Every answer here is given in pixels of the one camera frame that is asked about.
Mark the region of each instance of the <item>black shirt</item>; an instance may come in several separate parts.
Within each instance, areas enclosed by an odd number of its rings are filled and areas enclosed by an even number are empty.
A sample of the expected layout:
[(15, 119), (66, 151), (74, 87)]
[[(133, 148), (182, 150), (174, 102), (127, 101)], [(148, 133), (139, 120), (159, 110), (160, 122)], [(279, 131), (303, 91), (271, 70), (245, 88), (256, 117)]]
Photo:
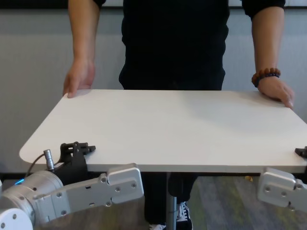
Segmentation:
[[(105, 0), (94, 1), (101, 6)], [(242, 1), (251, 19), (266, 7), (284, 7), (284, 3)], [(123, 9), (126, 63), (120, 82), (124, 87), (142, 81), (194, 81), (221, 88), (228, 0), (124, 0)]]

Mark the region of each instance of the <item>forearm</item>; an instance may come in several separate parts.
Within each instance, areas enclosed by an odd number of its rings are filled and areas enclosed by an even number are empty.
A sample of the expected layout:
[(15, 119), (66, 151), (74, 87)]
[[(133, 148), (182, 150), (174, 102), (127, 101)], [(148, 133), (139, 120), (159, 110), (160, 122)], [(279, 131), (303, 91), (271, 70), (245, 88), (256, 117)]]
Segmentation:
[(276, 68), (283, 34), (284, 10), (269, 7), (258, 12), (252, 21), (256, 71)]
[(99, 7), (93, 0), (69, 0), (74, 58), (94, 60)]

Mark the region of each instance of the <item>black pants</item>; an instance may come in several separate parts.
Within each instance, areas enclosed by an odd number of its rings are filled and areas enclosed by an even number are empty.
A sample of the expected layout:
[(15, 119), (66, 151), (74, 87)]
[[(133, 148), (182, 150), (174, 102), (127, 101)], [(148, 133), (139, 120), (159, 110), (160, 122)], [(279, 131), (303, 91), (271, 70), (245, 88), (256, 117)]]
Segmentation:
[[(165, 71), (144, 71), (128, 69), (124, 66), (120, 74), (120, 82), (126, 90), (221, 90), (224, 80), (224, 70), (217, 71), (211, 76), (198, 72), (190, 72), (192, 78), (182, 77), (180, 73), (172, 76)], [(196, 173), (173, 174), (181, 181), (182, 190), (177, 195), (177, 202), (188, 201)], [(143, 172), (142, 181), (145, 195), (145, 219), (151, 224), (165, 224), (166, 221), (166, 173)]]

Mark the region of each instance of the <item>brown beaded bracelet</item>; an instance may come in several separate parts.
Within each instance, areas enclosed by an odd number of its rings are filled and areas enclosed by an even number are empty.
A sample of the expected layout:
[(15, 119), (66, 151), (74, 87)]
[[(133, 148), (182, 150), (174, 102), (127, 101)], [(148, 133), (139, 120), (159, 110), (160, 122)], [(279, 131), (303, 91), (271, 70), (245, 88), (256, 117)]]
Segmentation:
[(279, 78), (281, 75), (281, 72), (279, 69), (276, 68), (266, 68), (264, 71), (260, 70), (258, 73), (255, 73), (254, 76), (251, 78), (251, 82), (254, 84), (254, 86), (257, 88), (259, 85), (259, 81), (263, 78), (267, 77), (277, 77)]

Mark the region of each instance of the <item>black cable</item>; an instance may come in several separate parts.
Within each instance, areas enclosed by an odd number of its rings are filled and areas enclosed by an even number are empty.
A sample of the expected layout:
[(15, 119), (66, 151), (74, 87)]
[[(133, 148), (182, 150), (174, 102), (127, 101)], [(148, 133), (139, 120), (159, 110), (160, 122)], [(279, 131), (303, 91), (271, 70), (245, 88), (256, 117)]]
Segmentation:
[(40, 155), (38, 158), (35, 159), (35, 161), (31, 164), (30, 168), (28, 169), (27, 173), (25, 174), (25, 176), (24, 176), (25, 178), (30, 174), (30, 172), (31, 172), (33, 166), (35, 165), (35, 163), (36, 163), (41, 157), (43, 157), (43, 156), (44, 156), (44, 154)]

